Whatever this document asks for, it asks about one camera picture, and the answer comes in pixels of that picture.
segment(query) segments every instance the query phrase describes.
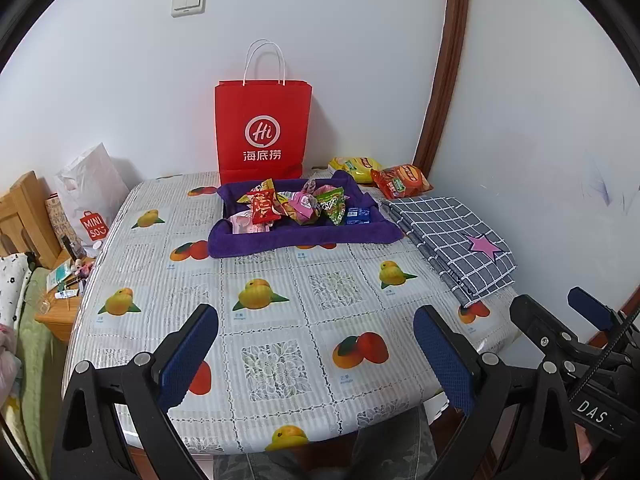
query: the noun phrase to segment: table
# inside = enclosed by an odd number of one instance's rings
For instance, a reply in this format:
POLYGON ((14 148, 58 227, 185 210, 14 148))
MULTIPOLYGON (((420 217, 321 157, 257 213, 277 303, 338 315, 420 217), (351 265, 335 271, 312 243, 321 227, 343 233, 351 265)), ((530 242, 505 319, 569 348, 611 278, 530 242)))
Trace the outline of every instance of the table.
MULTIPOLYGON (((69 254, 63 250, 54 264, 54 269, 68 259, 69 254)), ((78 288, 78 285, 72 285, 70 288, 78 288)), ((82 297, 78 295, 66 300, 57 300, 54 296, 56 290, 53 288, 45 295, 45 299, 50 303, 49 311, 46 314, 36 314, 34 319, 44 324, 60 341, 68 344, 82 297)))

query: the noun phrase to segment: purple towel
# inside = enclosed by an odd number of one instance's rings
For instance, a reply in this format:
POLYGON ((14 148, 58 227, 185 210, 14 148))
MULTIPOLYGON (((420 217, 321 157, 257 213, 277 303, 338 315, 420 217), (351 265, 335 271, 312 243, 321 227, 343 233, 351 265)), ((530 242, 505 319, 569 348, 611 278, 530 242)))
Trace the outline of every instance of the purple towel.
MULTIPOLYGON (((306 182, 303 178, 275 180, 276 191, 300 191, 306 182)), ((402 231, 386 220, 378 211, 378 204, 368 193, 360 191, 351 175, 338 170, 331 178, 318 178, 318 187, 329 184, 343 187, 349 197, 347 208, 360 207, 370 211, 369 224, 334 225, 325 215, 310 225, 298 225, 291 218, 277 220, 268 233, 247 233, 235 235, 231 223, 226 220, 231 215, 249 209, 237 200, 247 191, 260 184, 257 180, 234 182, 218 188, 218 195, 225 203, 224 218, 219 220, 209 233, 209 255, 213 258, 245 256, 247 254, 269 251, 278 247, 295 245, 321 245, 352 243, 390 244, 402 237, 402 231)))

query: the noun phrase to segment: gray pants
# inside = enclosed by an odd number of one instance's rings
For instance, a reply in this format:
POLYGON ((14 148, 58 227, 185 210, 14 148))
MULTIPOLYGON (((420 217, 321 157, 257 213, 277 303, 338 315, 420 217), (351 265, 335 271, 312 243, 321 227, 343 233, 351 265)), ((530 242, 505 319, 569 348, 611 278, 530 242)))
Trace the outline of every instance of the gray pants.
MULTIPOLYGON (((420 480, 437 460, 422 406, 358 432, 348 480, 420 480)), ((215 458, 214 480, 306 480, 290 451, 215 458)))

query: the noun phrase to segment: folded cloth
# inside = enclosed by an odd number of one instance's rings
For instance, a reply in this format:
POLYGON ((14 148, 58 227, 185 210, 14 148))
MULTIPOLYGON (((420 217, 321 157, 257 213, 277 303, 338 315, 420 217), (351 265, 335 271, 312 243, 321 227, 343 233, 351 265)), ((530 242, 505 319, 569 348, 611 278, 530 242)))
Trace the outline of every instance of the folded cloth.
MULTIPOLYGON (((276 180, 276 191, 299 191, 306 180, 296 178, 276 180)), ((348 173, 338 170, 331 178, 318 178, 318 187, 329 184, 344 188, 347 207, 368 209, 370 223, 360 225, 334 225, 331 219, 322 214, 313 224, 299 225, 291 218, 276 220, 268 233, 233 234, 227 218, 246 210, 246 204, 238 203, 238 199, 258 181, 234 182, 218 188, 218 196, 222 198, 224 218, 219 220, 209 233, 209 255, 213 258, 245 256, 260 253, 279 247, 295 245, 321 245, 351 243, 390 244, 402 238, 402 231, 386 220, 378 210, 378 204, 368 193, 361 192, 358 184, 348 173)))
POLYGON ((457 199, 414 196, 383 203, 462 306, 513 283, 516 264, 508 245, 457 199))

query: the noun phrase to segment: candy wrapper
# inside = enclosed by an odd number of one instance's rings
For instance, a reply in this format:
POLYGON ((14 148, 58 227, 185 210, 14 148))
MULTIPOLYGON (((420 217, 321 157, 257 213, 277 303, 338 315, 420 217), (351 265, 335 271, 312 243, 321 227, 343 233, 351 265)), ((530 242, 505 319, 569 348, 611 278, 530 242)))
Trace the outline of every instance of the candy wrapper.
POLYGON ((411 164, 393 166, 382 171, 371 170, 371 176, 389 200, 416 196, 433 189, 422 172, 411 164))
POLYGON ((248 209, 229 217, 233 234, 266 233, 269 231, 268 224, 252 224, 251 215, 252 211, 248 209))
POLYGON ((351 224, 368 224, 370 222, 371 213, 368 209, 361 207, 350 207, 347 209, 347 225, 351 224))
POLYGON ((280 214, 274 208, 274 194, 275 190, 273 188, 249 191, 247 193, 249 200, 251 200, 251 222, 253 224, 273 222, 280 218, 280 214))
MULTIPOLYGON (((270 178, 268 178, 267 180, 261 182, 260 184, 258 184, 256 187, 254 187, 249 193, 251 193, 252 191, 262 191, 265 189, 275 189, 275 186, 273 185, 273 180, 271 180, 270 178)), ((242 195, 239 199, 238 199, 238 203, 239 204, 249 204, 251 202, 251 199, 249 199, 249 193, 242 195)))
POLYGON ((335 225, 340 225, 344 217, 344 189, 337 187, 316 196, 318 204, 335 225))
POLYGON ((299 225, 312 224, 320 216, 320 206, 318 201, 312 195, 308 196, 308 204, 311 206, 312 211, 309 211, 306 207, 307 200, 304 200, 303 194, 300 191, 280 191, 277 194, 278 202, 284 209, 285 214, 295 220, 299 225), (300 205, 294 206, 294 202, 300 202, 300 205))

